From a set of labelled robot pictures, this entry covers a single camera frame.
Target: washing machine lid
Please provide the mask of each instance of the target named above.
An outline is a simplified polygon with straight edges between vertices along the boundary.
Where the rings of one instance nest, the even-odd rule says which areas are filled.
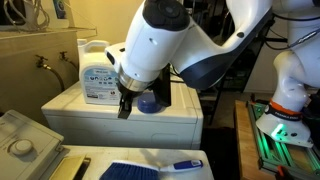
[[[154,114],[144,114],[137,108],[137,99],[132,103],[129,121],[156,121],[166,123],[196,123],[203,119],[196,90],[184,83],[171,83],[171,106]],[[86,104],[80,82],[62,92],[42,106],[45,116],[87,117],[117,120],[119,106]]]

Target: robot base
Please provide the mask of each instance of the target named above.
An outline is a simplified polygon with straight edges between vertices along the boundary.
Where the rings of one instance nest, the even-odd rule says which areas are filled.
[[[302,121],[288,121],[272,114],[263,114],[257,121],[257,127],[274,141],[311,148],[309,128]]]

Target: detergent bottle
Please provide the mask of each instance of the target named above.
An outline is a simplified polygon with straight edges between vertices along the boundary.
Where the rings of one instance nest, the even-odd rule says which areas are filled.
[[[107,41],[78,39],[79,80],[87,104],[119,105],[118,74],[104,53]]]

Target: blue brush bristles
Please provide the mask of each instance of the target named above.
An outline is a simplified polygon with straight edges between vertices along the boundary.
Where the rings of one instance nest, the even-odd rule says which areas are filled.
[[[100,180],[158,180],[158,171],[133,164],[113,162]]]

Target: washing machine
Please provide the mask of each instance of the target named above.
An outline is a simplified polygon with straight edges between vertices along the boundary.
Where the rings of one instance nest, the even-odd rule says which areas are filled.
[[[41,110],[50,128],[68,145],[199,149],[203,114],[196,90],[172,82],[171,103],[145,114],[135,98],[128,119],[119,119],[117,105],[86,104],[77,82]]]

